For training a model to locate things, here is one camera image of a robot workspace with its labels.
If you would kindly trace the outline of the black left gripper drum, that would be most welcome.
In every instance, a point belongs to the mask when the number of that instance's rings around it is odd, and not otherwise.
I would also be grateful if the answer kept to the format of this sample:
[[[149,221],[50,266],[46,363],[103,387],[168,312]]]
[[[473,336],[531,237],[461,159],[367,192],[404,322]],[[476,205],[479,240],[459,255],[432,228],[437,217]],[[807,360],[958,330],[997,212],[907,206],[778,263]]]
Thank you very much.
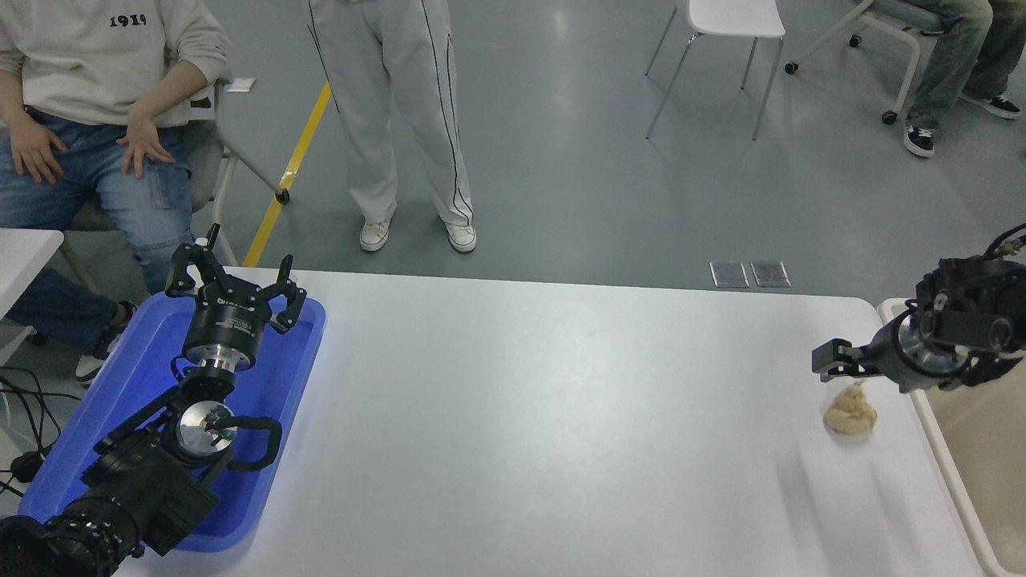
[[[201,359],[209,349],[221,346],[236,351],[246,359],[256,358],[261,334],[271,317],[267,300],[235,288],[201,288],[196,296],[196,311],[184,339],[184,355]]]

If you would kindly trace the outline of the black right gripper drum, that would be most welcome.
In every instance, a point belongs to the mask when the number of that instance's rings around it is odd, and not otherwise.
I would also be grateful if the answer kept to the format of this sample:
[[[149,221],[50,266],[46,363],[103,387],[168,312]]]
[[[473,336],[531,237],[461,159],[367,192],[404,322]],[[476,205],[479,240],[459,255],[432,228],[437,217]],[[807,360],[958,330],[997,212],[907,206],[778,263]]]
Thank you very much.
[[[887,321],[870,342],[870,366],[902,393],[939,383],[939,354],[921,340],[911,317]]]

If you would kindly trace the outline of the seated person's left hand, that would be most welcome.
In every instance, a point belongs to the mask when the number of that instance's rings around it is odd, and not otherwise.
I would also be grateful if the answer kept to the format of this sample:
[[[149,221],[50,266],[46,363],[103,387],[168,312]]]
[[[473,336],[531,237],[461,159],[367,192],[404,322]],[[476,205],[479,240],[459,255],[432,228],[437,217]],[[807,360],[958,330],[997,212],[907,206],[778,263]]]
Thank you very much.
[[[125,134],[115,143],[123,147],[120,171],[132,174],[139,180],[144,176],[144,164],[147,159],[165,165],[176,163],[175,157],[160,142],[153,113],[131,109],[127,117]]]

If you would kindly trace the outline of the seated person's right hand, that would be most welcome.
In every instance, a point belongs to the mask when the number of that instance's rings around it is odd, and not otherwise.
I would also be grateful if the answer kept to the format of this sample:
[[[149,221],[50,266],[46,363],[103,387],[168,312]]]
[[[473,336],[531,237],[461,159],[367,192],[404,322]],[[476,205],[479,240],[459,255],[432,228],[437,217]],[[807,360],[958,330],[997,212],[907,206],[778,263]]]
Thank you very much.
[[[55,154],[67,150],[60,137],[28,115],[8,123],[7,129],[15,174],[37,184],[55,185],[65,174]]]

